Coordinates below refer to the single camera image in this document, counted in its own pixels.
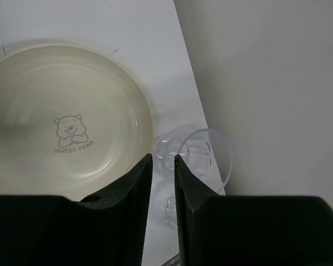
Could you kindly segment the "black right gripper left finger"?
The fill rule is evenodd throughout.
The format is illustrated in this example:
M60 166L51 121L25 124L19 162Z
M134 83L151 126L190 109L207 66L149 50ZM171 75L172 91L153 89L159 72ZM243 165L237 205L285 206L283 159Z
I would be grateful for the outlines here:
M0 265L141 265L153 159L79 202L0 195Z

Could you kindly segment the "cream bear plate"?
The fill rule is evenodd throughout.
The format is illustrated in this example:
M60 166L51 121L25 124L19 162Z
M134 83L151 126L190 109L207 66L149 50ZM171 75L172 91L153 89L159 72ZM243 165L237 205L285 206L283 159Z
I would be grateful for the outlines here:
M79 201L152 149L138 84L106 56L46 44L0 58L0 195Z

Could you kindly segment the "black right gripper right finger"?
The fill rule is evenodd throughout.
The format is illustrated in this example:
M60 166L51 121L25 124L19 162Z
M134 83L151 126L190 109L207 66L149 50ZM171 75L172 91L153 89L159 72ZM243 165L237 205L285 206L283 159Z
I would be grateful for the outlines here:
M333 265L333 210L313 196L221 196L174 159L181 265Z

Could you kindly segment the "clear plastic cup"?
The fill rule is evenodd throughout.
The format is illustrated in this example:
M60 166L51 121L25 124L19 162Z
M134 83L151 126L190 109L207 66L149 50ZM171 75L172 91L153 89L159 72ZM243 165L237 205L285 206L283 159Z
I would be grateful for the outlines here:
M191 173L219 195L226 195L234 166L230 140L214 129L179 127L157 138L153 149L153 170L157 183L153 207L158 223L175 228L174 159L179 155Z

